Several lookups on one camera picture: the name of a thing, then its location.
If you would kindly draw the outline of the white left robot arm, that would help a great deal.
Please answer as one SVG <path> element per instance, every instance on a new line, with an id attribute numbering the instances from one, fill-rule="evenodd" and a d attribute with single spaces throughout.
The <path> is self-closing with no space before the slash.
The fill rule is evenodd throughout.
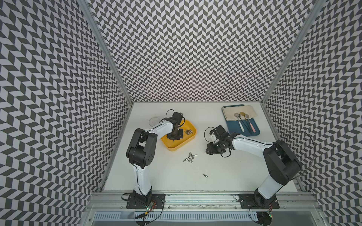
<path id="1" fill-rule="evenodd" d="M 176 111 L 169 118 L 160 120 L 155 126 L 149 129 L 136 129 L 126 157 L 133 166 L 135 175 L 135 187 L 130 194 L 128 202 L 130 207 L 136 209 L 146 208 L 152 201 L 152 185 L 148 166 L 152 163 L 157 141 L 166 136 L 170 140 L 180 140 L 183 138 L 183 126 L 185 117 Z"/>

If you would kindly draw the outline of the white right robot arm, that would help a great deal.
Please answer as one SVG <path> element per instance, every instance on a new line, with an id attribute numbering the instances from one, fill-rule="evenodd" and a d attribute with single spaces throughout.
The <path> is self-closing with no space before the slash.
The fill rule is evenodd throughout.
<path id="1" fill-rule="evenodd" d="M 223 126 L 212 128 L 209 132 L 214 141 L 209 141 L 206 153 L 209 155 L 224 154 L 227 150 L 245 151 L 265 160 L 269 175 L 247 198 L 240 194 L 243 209 L 251 207 L 259 209 L 272 208 L 276 203 L 276 194 L 300 172 L 302 163 L 298 160 L 288 144 L 282 140 L 272 143 L 251 139 L 239 133 L 228 133 Z"/>

